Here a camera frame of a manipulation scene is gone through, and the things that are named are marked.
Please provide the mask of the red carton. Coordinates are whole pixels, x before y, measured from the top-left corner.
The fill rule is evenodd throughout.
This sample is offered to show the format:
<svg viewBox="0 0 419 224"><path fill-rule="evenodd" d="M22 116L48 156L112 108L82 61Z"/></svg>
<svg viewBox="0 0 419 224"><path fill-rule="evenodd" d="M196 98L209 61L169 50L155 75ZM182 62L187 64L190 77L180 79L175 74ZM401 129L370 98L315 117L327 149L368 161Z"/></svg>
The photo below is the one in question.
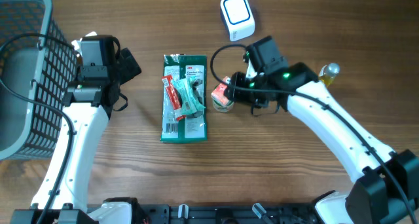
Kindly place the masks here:
<svg viewBox="0 0 419 224"><path fill-rule="evenodd" d="M223 83L219 83L211 92L211 98L213 100L213 107L216 111L221 113L226 113L230 111L233 106L234 102L229 100L225 95L225 90L227 86Z"/></svg>

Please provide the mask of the yellow oil glass bottle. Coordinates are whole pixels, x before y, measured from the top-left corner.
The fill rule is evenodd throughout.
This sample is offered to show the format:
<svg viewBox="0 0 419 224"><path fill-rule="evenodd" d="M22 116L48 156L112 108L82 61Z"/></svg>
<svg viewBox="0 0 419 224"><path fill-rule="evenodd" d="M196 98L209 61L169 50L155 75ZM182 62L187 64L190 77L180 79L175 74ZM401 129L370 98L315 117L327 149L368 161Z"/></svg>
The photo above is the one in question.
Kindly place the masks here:
<svg viewBox="0 0 419 224"><path fill-rule="evenodd" d="M340 73L340 66L336 63L330 63L322 67L319 73L321 80L326 87L330 86L337 75Z"/></svg>

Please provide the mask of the green packaged goods bag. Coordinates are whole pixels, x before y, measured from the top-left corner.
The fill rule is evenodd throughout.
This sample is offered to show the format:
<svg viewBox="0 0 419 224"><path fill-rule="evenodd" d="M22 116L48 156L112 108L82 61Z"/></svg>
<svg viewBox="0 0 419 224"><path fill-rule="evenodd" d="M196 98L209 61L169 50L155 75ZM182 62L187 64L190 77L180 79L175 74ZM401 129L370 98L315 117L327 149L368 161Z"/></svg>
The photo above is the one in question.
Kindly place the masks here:
<svg viewBox="0 0 419 224"><path fill-rule="evenodd" d="M207 140L206 63L205 55L163 57L162 142Z"/></svg>

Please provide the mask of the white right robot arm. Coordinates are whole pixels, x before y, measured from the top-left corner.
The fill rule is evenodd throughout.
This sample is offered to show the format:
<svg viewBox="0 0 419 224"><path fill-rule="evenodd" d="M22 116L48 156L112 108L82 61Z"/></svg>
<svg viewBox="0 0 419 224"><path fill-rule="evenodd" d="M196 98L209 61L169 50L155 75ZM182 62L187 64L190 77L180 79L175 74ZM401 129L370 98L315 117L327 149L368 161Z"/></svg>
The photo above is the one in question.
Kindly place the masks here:
<svg viewBox="0 0 419 224"><path fill-rule="evenodd" d="M305 64L249 66L227 81L225 96L256 108L276 101L329 148L353 183L348 193L321 197L323 223L418 222L418 157L395 152L362 127Z"/></svg>

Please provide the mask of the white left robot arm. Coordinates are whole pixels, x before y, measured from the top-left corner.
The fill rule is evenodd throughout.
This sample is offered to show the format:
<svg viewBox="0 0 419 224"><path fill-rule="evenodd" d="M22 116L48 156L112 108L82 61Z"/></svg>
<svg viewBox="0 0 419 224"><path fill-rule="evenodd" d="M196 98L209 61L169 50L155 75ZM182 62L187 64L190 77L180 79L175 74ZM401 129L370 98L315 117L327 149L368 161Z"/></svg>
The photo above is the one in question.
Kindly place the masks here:
<svg viewBox="0 0 419 224"><path fill-rule="evenodd" d="M114 63L84 62L63 98L63 123L46 177L28 209L17 209L11 223L137 223L144 217L136 198L108 198L88 211L87 192L99 140L120 86L141 73L128 48Z"/></svg>

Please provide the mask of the white barcode scanner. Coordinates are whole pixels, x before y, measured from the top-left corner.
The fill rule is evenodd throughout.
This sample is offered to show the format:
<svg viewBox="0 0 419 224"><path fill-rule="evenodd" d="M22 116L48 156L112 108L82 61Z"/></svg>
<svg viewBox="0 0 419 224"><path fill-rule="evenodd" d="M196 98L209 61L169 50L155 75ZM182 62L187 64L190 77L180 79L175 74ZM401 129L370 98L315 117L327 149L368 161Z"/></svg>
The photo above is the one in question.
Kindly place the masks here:
<svg viewBox="0 0 419 224"><path fill-rule="evenodd" d="M220 11L230 41L239 41L254 34L255 19L248 0L221 0Z"/></svg>

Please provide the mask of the grey plastic shopping basket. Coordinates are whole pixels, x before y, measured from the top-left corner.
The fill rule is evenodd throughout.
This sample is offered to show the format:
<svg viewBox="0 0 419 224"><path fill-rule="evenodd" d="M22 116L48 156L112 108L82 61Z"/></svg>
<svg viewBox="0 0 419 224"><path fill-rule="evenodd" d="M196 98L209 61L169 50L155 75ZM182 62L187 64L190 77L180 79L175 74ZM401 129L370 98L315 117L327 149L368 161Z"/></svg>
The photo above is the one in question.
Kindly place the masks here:
<svg viewBox="0 0 419 224"><path fill-rule="evenodd" d="M52 156L77 57L52 0L1 0L1 159Z"/></svg>

